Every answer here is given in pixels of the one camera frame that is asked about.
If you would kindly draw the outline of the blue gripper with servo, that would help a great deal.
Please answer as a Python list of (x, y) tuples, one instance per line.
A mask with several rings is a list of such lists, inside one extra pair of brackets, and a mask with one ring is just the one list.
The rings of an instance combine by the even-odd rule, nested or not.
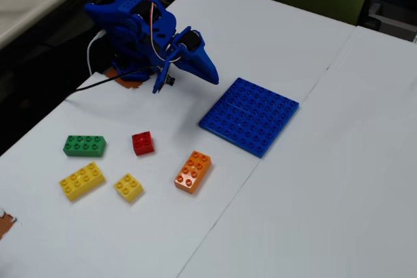
[(167, 49), (169, 61), (180, 61), (180, 69), (214, 85), (219, 84), (217, 69), (204, 49), (205, 43), (199, 31), (188, 26), (177, 33)]

